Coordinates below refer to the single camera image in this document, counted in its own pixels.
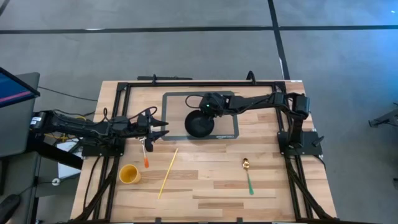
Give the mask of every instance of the computer screen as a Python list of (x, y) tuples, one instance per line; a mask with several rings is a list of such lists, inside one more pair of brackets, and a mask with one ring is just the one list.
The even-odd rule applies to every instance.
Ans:
[(0, 108), (38, 96), (37, 90), (0, 68)]

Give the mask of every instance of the orange cup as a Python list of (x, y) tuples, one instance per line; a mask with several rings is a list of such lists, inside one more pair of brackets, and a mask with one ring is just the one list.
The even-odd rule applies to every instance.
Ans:
[(119, 173), (119, 179), (125, 184), (135, 184), (141, 180), (141, 174), (134, 165), (125, 165)]

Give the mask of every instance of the black metal frame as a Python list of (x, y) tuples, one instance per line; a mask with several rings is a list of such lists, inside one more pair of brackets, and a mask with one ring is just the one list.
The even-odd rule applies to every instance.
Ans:
[[(286, 92), (286, 85), (285, 82), (258, 82), (256, 81), (256, 78), (253, 74), (252, 71), (250, 71), (246, 77), (246, 80), (248, 81), (242, 81), (242, 82), (157, 82), (156, 81), (156, 76), (154, 75), (153, 79), (151, 82), (145, 82), (145, 83), (126, 83), (126, 82), (121, 82), (118, 83), (117, 90), (116, 90), (116, 96), (115, 96), (115, 101), (113, 105), (113, 113), (112, 117), (115, 117), (118, 113), (118, 107), (119, 103), (121, 100), (121, 93), (122, 91), (125, 91), (124, 95), (124, 101), (123, 101), (123, 110), (122, 110), (122, 115), (126, 116), (127, 115), (127, 108), (129, 105), (129, 99), (131, 95), (131, 88), (137, 88), (137, 87), (155, 87), (155, 86), (269, 86), (271, 87), (272, 91), (277, 91), (278, 89), (282, 93), (287, 93)], [(279, 132), (284, 131), (284, 124), (282, 120), (282, 113), (279, 109), (276, 109), (276, 116), (278, 120), (278, 126), (279, 126)], [(286, 154), (284, 155), (285, 158), (285, 163), (286, 163), (286, 168), (289, 173), (289, 169), (292, 169), (291, 167), (291, 161), (289, 156)], [(296, 159), (296, 166), (298, 170), (298, 178), (299, 181), (303, 184), (304, 190), (307, 189), (307, 184), (305, 181), (305, 176), (304, 176), (304, 170), (303, 170), (303, 165), (302, 161), (300, 158), (300, 155), (295, 156)], [(106, 179), (106, 171), (108, 170), (108, 164), (109, 164), (109, 157), (105, 157), (103, 161), (103, 166), (101, 170), (101, 176), (99, 178), (99, 187), (104, 187), (104, 182)], [(118, 167), (119, 166), (119, 157), (115, 157), (113, 161), (113, 166)], [(108, 195), (108, 202), (106, 205), (106, 211), (105, 211), (105, 220), (110, 220), (111, 218), (111, 211), (112, 211), (112, 205), (113, 205), (113, 198), (114, 198), (114, 188), (116, 185), (116, 179), (117, 176), (114, 175), (113, 179), (111, 180), (111, 183), (109, 185), (109, 195)], [(299, 207), (299, 201), (297, 199), (297, 192), (295, 188), (295, 180), (293, 177), (288, 175), (288, 180), (289, 180), (289, 187), (290, 187), (290, 192), (292, 195), (292, 203), (293, 203), (293, 208), (294, 208), (294, 214), (295, 214), (295, 219), (298, 221), (302, 217), (300, 215), (300, 207)], [(310, 206), (310, 203), (306, 198), (304, 198), (305, 202), (305, 209), (307, 211), (307, 218), (313, 218), (312, 215), (312, 209)], [(98, 219), (99, 216), (99, 210), (101, 206), (101, 201), (99, 201), (94, 209), (94, 215), (93, 219), (96, 220)]]

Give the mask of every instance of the spoon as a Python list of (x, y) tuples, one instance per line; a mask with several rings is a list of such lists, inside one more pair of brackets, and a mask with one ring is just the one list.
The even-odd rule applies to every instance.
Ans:
[(248, 175), (249, 193), (251, 195), (254, 195), (253, 187), (251, 185), (251, 181), (250, 181), (250, 177), (249, 177), (249, 166), (250, 166), (249, 160), (244, 158), (242, 161), (242, 167), (244, 170), (246, 170), (246, 174)]

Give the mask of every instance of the cord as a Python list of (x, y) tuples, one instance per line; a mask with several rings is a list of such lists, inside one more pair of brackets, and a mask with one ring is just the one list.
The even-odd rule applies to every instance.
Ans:
[(146, 110), (150, 110), (150, 109), (155, 109), (155, 111), (149, 115), (149, 116), (153, 116), (153, 115), (156, 113), (156, 111), (157, 111), (157, 107), (156, 107), (156, 106), (150, 106), (150, 107), (148, 107), (148, 108), (142, 110), (142, 111), (139, 112), (138, 114), (136, 114), (136, 115), (134, 115), (134, 116), (132, 116), (132, 117), (130, 117), (130, 118), (127, 118), (127, 119), (124, 120), (124, 121), (118, 121), (118, 122), (112, 122), (112, 121), (110, 121), (110, 120), (108, 120), (108, 121), (109, 121), (109, 122), (112, 122), (112, 123), (114, 123), (114, 124), (122, 123), (122, 122), (125, 122), (125, 121), (129, 121), (129, 120), (131, 120), (131, 119), (134, 119), (134, 118), (138, 117), (140, 114), (142, 114), (143, 112), (145, 112)]
[(319, 159), (319, 161), (321, 161), (321, 163), (323, 164), (323, 166), (324, 166), (325, 169), (326, 169), (326, 164), (325, 164), (325, 162), (323, 161), (323, 159), (319, 158), (319, 156), (317, 156), (317, 155), (313, 155), (313, 156), (315, 156), (315, 158)]
[[(75, 178), (77, 178), (77, 177), (79, 177), (79, 176), (80, 176), (80, 175), (72, 175), (72, 176), (66, 177), (66, 178), (64, 178), (63, 180), (61, 180), (61, 183), (64, 182), (64, 181), (66, 181), (66, 180), (75, 179)], [(32, 184), (32, 185), (30, 185), (29, 187), (25, 188), (23, 191), (21, 191), (18, 195), (21, 195), (21, 194), (23, 194), (25, 191), (31, 189), (32, 187), (38, 186), (38, 185), (40, 185), (40, 184), (52, 184), (52, 181), (46, 181), (46, 182), (41, 182), (41, 183), (37, 183), (37, 184)]]
[(67, 138), (67, 137), (62, 137), (62, 136), (56, 137), (56, 136), (54, 136), (54, 134), (53, 134), (53, 133), (50, 133), (50, 134), (44, 134), (44, 135), (45, 135), (45, 136), (47, 136), (47, 137), (50, 137), (50, 138), (57, 139), (57, 140), (67, 140), (67, 139), (69, 139), (69, 138)]
[(90, 112), (90, 113), (85, 113), (85, 114), (68, 113), (68, 112), (62, 111), (62, 110), (60, 110), (60, 109), (54, 109), (54, 110), (52, 110), (52, 111), (58, 111), (58, 112), (61, 112), (61, 113), (63, 113), (63, 114), (67, 114), (67, 115), (76, 115), (76, 116), (80, 116), (80, 117), (83, 117), (83, 118), (87, 117), (88, 115), (91, 115), (91, 114), (95, 113), (95, 111)]
[[(61, 117), (59, 116), (59, 114), (56, 113), (56, 111), (60, 111), (60, 110), (55, 109), (55, 110), (53, 110), (53, 113), (54, 113), (54, 116), (56, 116), (56, 117), (57, 117), (58, 119), (60, 119), (61, 121), (68, 122), (68, 123), (71, 123), (71, 124), (82, 125), (81, 123), (77, 123), (77, 122), (74, 122), (74, 121), (67, 121), (67, 120), (61, 118)], [(108, 115), (108, 109), (104, 108), (103, 114), (104, 114), (104, 118), (103, 118), (100, 122), (95, 123), (95, 124), (85, 124), (85, 126), (93, 127), (93, 126), (97, 126), (97, 125), (103, 123), (104, 120), (109, 121), (109, 119), (108, 119), (108, 117), (107, 117), (107, 115)]]
[(91, 199), (91, 202), (88, 204), (87, 207), (85, 207), (82, 211), (82, 213), (77, 216), (74, 220), (75, 221), (82, 221), (82, 220), (87, 220), (87, 218), (90, 216), (92, 213), (94, 207), (97, 205), (97, 203), (101, 200), (102, 195), (104, 194), (105, 190), (108, 188), (109, 184), (112, 181), (112, 177), (118, 173), (118, 168), (115, 163), (113, 163), (112, 168), (107, 176), (105, 178), (104, 183), (101, 185), (101, 187), (98, 188), (97, 193), (94, 195), (93, 199)]
[(202, 97), (202, 98), (203, 98), (203, 96), (201, 96), (201, 95), (189, 95), (189, 96), (187, 96), (186, 99), (185, 99), (185, 104), (186, 104), (187, 107), (192, 108), (192, 109), (199, 109), (199, 107), (190, 106), (190, 105), (188, 104), (188, 99), (189, 99), (191, 96), (197, 96), (197, 97)]
[(93, 167), (91, 168), (91, 172), (90, 172), (90, 177), (88, 178), (88, 184), (87, 184), (87, 188), (86, 188), (86, 193), (85, 193), (85, 199), (83, 201), (83, 209), (86, 208), (86, 201), (87, 201), (87, 194), (88, 194), (88, 189), (90, 188), (90, 183), (91, 183), (91, 178), (93, 176), (93, 172), (94, 172), (94, 168), (97, 165), (98, 161), (100, 159), (100, 156), (97, 157), (97, 159), (94, 162)]
[(83, 120), (85, 120), (85, 121), (87, 121), (87, 119), (85, 118), (85, 117), (83, 117), (83, 116), (77, 116), (76, 118), (80, 118), (80, 119), (83, 119)]
[(55, 146), (56, 144), (58, 144), (58, 143), (61, 141), (60, 139), (57, 139), (57, 138), (54, 136), (53, 133), (50, 133), (50, 134), (52, 135), (53, 138), (55, 138), (55, 141), (54, 141), (54, 143), (52, 144), (52, 146)]
[(68, 150), (69, 153), (74, 153), (74, 152), (78, 152), (79, 148), (81, 148), (81, 140), (79, 138), (77, 138), (77, 142), (75, 142), (74, 140), (72, 140), (73, 142), (75, 142), (76, 144), (74, 146), (72, 146), (72, 148), (70, 148)]
[(92, 100), (92, 99), (83, 98), (83, 97), (79, 97), (79, 96), (73, 96), (73, 95), (69, 95), (69, 94), (66, 94), (66, 93), (61, 93), (61, 92), (59, 92), (59, 91), (51, 90), (51, 89), (49, 89), (49, 88), (45, 88), (45, 87), (41, 87), (41, 86), (38, 86), (37, 88), (41, 88), (41, 89), (43, 89), (43, 90), (48, 90), (48, 91), (51, 91), (51, 92), (54, 92), (54, 93), (58, 93), (58, 94), (65, 95), (65, 96), (69, 96), (69, 97), (76, 98), (76, 99), (88, 100), (88, 101), (95, 101), (95, 102), (98, 101), (98, 100)]

